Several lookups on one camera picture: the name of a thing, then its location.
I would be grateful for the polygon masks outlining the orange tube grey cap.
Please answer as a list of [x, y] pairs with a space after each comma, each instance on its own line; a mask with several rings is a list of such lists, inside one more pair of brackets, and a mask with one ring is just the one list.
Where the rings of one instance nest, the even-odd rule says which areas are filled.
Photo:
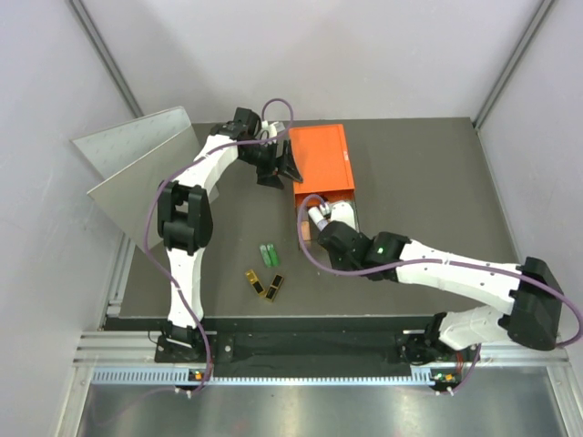
[[299, 233], [302, 241], [312, 240], [311, 225], [308, 220], [302, 220], [300, 222]]

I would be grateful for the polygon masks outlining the orange drawer box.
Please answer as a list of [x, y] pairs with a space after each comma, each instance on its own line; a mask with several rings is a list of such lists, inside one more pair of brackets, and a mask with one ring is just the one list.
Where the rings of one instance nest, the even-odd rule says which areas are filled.
[[355, 182], [343, 124], [293, 127], [289, 134], [303, 179], [293, 183], [295, 207], [311, 194], [330, 202], [353, 201]]

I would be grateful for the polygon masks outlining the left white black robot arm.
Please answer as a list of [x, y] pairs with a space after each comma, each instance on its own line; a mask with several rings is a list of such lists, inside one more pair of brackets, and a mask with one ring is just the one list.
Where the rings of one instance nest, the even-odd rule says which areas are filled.
[[208, 358], [207, 341], [197, 323], [204, 315], [202, 257], [213, 232], [210, 192], [238, 160], [255, 167], [261, 186], [282, 189], [282, 177], [301, 182], [285, 133], [283, 123], [239, 107], [231, 121], [211, 129], [193, 166], [163, 185], [157, 201], [157, 232], [169, 260], [171, 298], [159, 349], [173, 354], [176, 361]]

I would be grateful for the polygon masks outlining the lilac white tube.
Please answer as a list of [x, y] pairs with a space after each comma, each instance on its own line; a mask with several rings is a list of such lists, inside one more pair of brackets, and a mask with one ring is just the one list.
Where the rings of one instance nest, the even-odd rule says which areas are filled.
[[310, 208], [308, 215], [319, 231], [322, 231], [329, 224], [328, 219], [321, 213], [318, 207]]

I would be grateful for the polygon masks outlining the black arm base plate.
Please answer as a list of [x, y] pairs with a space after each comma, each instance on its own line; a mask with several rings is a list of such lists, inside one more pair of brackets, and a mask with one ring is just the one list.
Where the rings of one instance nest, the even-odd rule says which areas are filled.
[[444, 344], [426, 340], [422, 334], [405, 335], [391, 331], [251, 331], [218, 332], [209, 336], [211, 363], [220, 365], [265, 365], [276, 362], [339, 363], [357, 359], [373, 364], [422, 365], [435, 361], [470, 362], [471, 349], [455, 351]]

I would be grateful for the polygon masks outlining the clear acrylic drawer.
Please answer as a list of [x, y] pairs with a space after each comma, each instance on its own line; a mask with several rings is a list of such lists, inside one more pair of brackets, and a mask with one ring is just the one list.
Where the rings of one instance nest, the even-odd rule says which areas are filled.
[[353, 200], [330, 201], [319, 195], [310, 195], [297, 208], [301, 242], [310, 247], [316, 235], [332, 222], [342, 222], [358, 230], [356, 206]]

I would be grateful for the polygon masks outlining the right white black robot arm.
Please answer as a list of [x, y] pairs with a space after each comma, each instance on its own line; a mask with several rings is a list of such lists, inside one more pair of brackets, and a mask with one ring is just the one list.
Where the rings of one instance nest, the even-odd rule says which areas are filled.
[[390, 280], [450, 292], [478, 302], [462, 312], [434, 315], [424, 345], [443, 361], [456, 351], [483, 342], [511, 340], [536, 351], [557, 346], [561, 292], [547, 263], [528, 257], [521, 265], [490, 263], [430, 248], [391, 232], [366, 237], [333, 220], [317, 226], [318, 244], [333, 269], [371, 281]]

